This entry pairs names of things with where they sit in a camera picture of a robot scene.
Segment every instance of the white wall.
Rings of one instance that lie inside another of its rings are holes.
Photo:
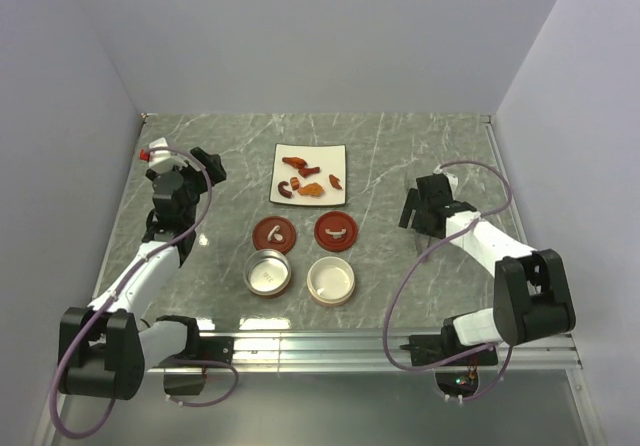
[[[640,438],[640,0],[558,0],[497,115],[525,227],[565,260],[609,444]]]
[[[140,117],[77,0],[0,0],[0,442],[29,444]]]
[[[493,113],[555,0],[81,0],[147,112]]]

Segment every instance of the red food piece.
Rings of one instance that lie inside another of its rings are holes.
[[[282,162],[296,169],[304,168],[307,165],[307,162],[302,158],[282,158]]]
[[[281,181],[280,183],[278,183],[278,192],[285,198],[291,198],[293,196],[293,193],[285,189],[285,186],[289,186],[289,183],[287,183],[286,181]]]
[[[312,174],[317,174],[320,172],[320,166],[316,166],[315,168],[301,168],[298,170],[298,174],[303,178],[308,178]]]
[[[331,183],[331,186],[333,186],[334,188],[342,189],[342,186],[340,186],[340,180],[333,174],[329,175],[329,182]]]

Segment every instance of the orange food piece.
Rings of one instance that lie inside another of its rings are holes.
[[[310,183],[298,189],[298,193],[303,196],[314,196],[317,198],[324,194],[324,188],[318,183]]]
[[[318,174],[319,172],[320,172],[320,166],[316,166],[315,168],[300,168],[298,170],[298,173],[303,178],[307,178],[307,177],[311,176],[312,174]]]
[[[304,168],[307,165],[307,162],[302,158],[282,158],[282,162],[296,169]]]
[[[334,188],[342,189],[342,186],[340,186],[340,180],[333,174],[329,175],[329,182],[331,183],[331,186],[333,186]]]

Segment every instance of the red cap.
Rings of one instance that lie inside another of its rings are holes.
[[[280,226],[278,233],[283,237],[282,242],[269,241],[269,233],[275,226]],[[253,229],[253,245],[256,249],[275,249],[282,254],[287,254],[296,244],[296,228],[286,218],[281,216],[269,216],[264,218]]]
[[[314,228],[318,244],[334,253],[353,246],[358,238],[358,225],[351,216],[342,211],[330,211],[316,221]]]

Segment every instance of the black bracket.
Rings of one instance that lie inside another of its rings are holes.
[[[576,325],[567,276],[560,255],[551,249],[524,258],[496,261],[493,319],[510,344],[571,331]],[[528,285],[539,287],[530,295]]]
[[[455,346],[453,344],[447,344],[446,337],[448,335],[444,332],[442,334],[413,334],[409,336],[409,344],[400,346],[403,351],[409,351],[411,353],[411,365],[412,366],[426,366],[428,364],[435,363],[442,359],[449,358],[457,353],[462,353],[473,349],[472,347]],[[498,354],[495,349],[492,351],[481,351],[473,356],[478,360],[478,366],[495,366],[498,364]],[[452,361],[447,366],[468,366],[469,358],[459,359]]]
[[[206,168],[213,184],[227,179],[218,154],[207,154],[201,148],[193,148],[191,154]],[[152,169],[145,173],[153,183],[153,206],[147,215],[147,230],[143,242],[170,241],[189,229],[196,219],[200,195],[207,190],[202,172],[192,166],[177,167],[158,174]],[[185,262],[196,239],[195,231],[177,245],[180,266]]]
[[[469,203],[453,199],[449,178],[442,173],[418,178],[416,185],[407,193],[398,223],[401,228],[410,226],[420,234],[442,239],[446,236],[447,218],[461,211],[477,211]]]
[[[90,308],[69,308],[60,321],[58,362],[91,319]],[[104,335],[105,341],[91,345]],[[132,313],[103,313],[71,356],[58,391],[98,398],[131,399],[138,391],[145,365]]]
[[[233,360],[234,338],[231,336],[205,336],[198,341],[198,352],[195,357],[205,361],[218,361],[231,364]],[[170,360],[164,361],[160,367],[171,368]],[[197,396],[204,389],[207,380],[206,370],[180,371],[165,373],[163,378],[164,392],[172,396]]]

